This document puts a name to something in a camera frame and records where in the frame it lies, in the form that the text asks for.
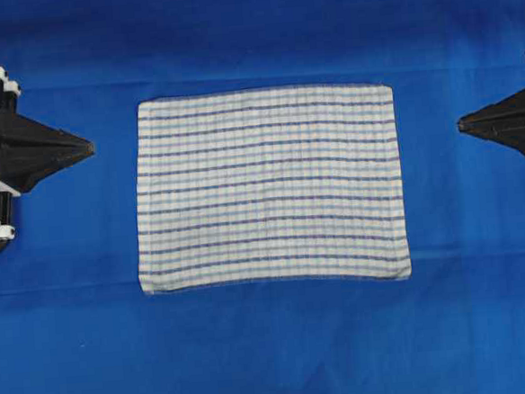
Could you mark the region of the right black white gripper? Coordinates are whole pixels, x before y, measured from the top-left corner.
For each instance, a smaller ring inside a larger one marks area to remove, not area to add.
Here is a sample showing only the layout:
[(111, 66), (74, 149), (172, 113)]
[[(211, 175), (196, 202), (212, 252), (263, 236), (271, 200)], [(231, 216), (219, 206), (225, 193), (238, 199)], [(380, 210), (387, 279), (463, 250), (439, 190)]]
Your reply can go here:
[(458, 130), (472, 137), (514, 148), (525, 156), (525, 125), (511, 127), (491, 125), (499, 121), (513, 121), (524, 118), (525, 88), (497, 103), (489, 104), (477, 112), (462, 116), (458, 120)]

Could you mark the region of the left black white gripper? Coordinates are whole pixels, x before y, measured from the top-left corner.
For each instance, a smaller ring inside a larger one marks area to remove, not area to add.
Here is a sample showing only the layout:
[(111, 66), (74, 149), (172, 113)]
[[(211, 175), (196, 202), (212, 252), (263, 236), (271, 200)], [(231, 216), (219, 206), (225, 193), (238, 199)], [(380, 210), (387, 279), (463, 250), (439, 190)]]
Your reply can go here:
[(65, 130), (56, 130), (15, 113), (19, 84), (0, 67), (0, 139), (15, 146), (45, 147), (0, 150), (0, 240), (15, 236), (13, 199), (30, 192), (39, 181), (94, 154), (94, 144)]

